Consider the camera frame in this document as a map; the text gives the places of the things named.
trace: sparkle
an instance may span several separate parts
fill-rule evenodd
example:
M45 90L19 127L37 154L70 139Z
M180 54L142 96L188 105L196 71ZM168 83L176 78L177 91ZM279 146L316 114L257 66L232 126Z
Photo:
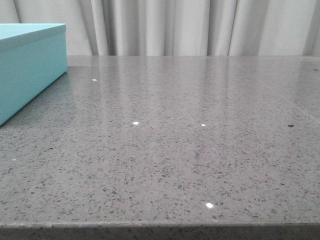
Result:
M205 205L208 209L212 209L214 207L214 205L210 202L206 203Z

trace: white curtain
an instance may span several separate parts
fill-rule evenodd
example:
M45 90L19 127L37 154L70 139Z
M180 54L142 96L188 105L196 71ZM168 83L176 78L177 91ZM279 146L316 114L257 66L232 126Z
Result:
M66 23L68 55L320 56L320 0L0 0L0 23Z

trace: glossy surface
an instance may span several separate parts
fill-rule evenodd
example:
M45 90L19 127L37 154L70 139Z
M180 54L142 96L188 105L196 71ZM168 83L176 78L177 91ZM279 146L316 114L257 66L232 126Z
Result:
M318 224L316 68L307 57L70 57L0 128L0 223Z

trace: gray countertop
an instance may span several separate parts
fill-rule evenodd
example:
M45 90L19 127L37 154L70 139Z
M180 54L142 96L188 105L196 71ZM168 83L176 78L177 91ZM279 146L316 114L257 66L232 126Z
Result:
M320 223L320 58L71 56L0 128L0 224Z

